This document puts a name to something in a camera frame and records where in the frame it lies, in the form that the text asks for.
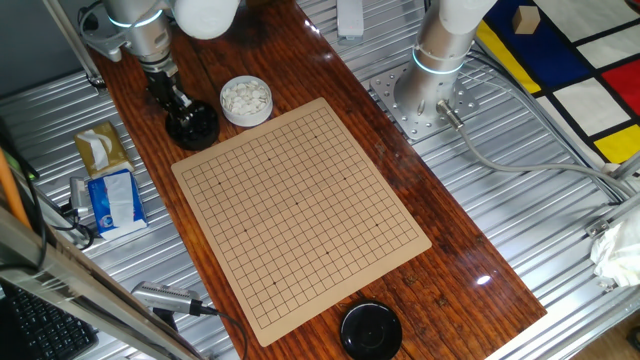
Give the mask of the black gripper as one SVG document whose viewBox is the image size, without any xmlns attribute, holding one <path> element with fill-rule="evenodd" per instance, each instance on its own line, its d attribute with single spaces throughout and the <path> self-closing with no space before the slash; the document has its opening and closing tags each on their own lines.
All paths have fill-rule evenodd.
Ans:
<svg viewBox="0 0 640 360">
<path fill-rule="evenodd" d="M 148 90 L 162 108 L 167 110 L 169 126 L 193 125 L 200 102 L 184 93 L 174 62 L 144 64 Z"/>
</svg>

